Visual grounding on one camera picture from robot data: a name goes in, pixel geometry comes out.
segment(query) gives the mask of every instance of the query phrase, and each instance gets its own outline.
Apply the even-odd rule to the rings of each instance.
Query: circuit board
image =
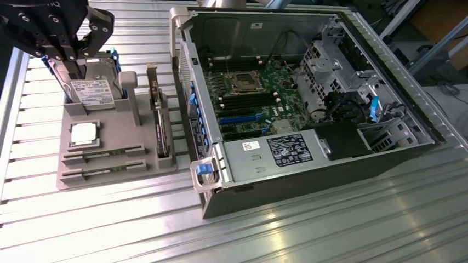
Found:
[[[263,69],[256,71],[235,72],[207,72],[205,80],[209,90],[211,101],[220,130],[225,141],[247,139],[251,137],[280,134],[279,124],[283,126],[283,133],[299,131],[305,124],[305,107],[297,92],[297,85],[291,78],[287,64],[279,60],[271,60]],[[245,115],[224,117],[225,108],[220,99],[235,99],[236,96],[273,94],[272,105],[248,107],[244,109],[248,116],[256,116],[247,122],[223,124],[228,118],[240,118]]]

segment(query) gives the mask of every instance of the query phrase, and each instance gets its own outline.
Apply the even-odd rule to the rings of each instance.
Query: blue pcie slot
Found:
[[[225,124],[235,124],[235,123],[243,123],[243,122],[256,122],[260,119],[261,114],[256,114],[253,116],[245,116],[245,117],[235,117],[235,118],[221,118],[220,119],[220,125]]]

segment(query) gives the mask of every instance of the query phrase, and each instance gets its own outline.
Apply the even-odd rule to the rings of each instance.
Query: gray component tray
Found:
[[[176,153],[175,145],[172,141],[171,132],[171,121],[169,121],[169,110],[167,104],[165,95],[163,97],[163,116],[164,116],[164,128],[165,137],[169,148],[169,157],[159,158],[156,154],[156,128],[155,128],[155,117],[149,109],[149,94],[137,95],[137,104],[140,111],[141,126],[136,127],[132,117],[132,111],[116,111],[113,110],[96,110],[89,111],[88,115],[73,115],[71,116],[64,109],[63,127],[61,127],[61,140],[60,140],[60,150],[59,156],[63,156],[68,149],[68,143],[71,139],[69,126],[71,123],[76,123],[85,120],[100,120],[100,139],[101,148],[100,150],[112,150],[113,148],[124,147],[127,145],[143,144],[147,149],[145,155],[139,155],[129,157],[128,155],[119,155],[111,157],[100,157],[89,159],[87,163],[64,165],[61,161],[57,164],[57,179],[56,186],[59,190],[67,190],[76,187],[91,186],[96,184],[103,184],[107,182],[113,182],[119,180],[125,180],[131,178],[137,178],[141,176],[151,176],[156,174],[165,174],[177,170],[176,163]],[[73,170],[92,170],[103,167],[112,167],[113,165],[123,165],[131,161],[145,160],[148,169],[145,171],[136,172],[111,172],[107,174],[100,174],[95,176],[88,176],[87,180],[77,180],[72,182],[63,182],[63,173]]]

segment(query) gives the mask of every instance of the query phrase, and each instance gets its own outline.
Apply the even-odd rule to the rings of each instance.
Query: slotted metal surface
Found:
[[[19,75],[27,81],[19,82],[23,96],[13,101],[17,125],[5,136],[13,144],[0,205],[0,262],[467,260],[468,154],[443,121],[448,143],[377,178],[201,220],[169,72],[168,10],[175,4],[192,2],[91,1],[116,15],[104,49],[116,47],[123,70],[137,72],[141,88],[145,63],[160,64],[179,171],[57,191],[63,93],[40,61],[29,59]]]

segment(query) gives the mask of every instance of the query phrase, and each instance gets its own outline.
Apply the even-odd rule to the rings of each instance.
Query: warning label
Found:
[[[303,135],[288,135],[267,141],[279,167],[313,160]]]
[[[99,81],[72,81],[73,90],[84,106],[115,103],[109,83]]]

